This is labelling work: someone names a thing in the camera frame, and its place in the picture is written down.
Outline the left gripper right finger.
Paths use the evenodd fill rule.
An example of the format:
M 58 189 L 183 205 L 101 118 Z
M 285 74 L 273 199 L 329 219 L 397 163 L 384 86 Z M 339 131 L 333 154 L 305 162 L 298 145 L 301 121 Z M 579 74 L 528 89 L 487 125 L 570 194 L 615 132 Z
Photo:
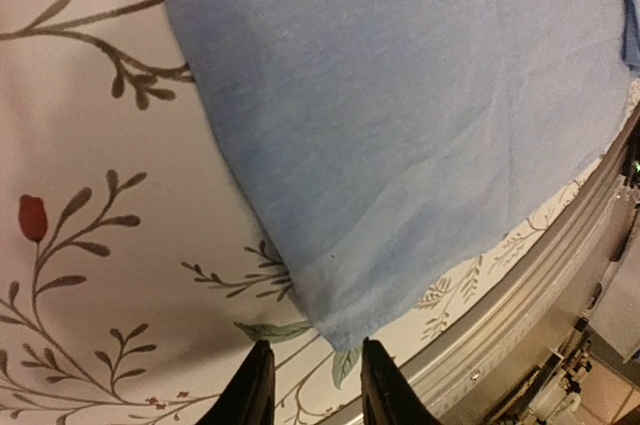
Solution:
M 378 340 L 363 342 L 361 395 L 366 425 L 440 424 Z

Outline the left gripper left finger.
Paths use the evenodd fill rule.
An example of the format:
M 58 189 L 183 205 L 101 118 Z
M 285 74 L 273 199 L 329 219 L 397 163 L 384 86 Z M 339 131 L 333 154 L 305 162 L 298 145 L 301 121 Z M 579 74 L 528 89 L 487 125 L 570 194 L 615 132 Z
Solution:
M 268 341 L 258 340 L 198 425 L 272 425 L 274 400 L 274 353 Z

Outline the light blue long sleeve shirt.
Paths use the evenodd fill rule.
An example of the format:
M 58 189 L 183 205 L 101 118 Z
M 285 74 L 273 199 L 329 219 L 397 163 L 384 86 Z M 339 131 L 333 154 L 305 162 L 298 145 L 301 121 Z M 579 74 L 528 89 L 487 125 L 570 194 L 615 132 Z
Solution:
M 605 152 L 639 67 L 639 0 L 164 2 L 220 151 L 338 350 Z

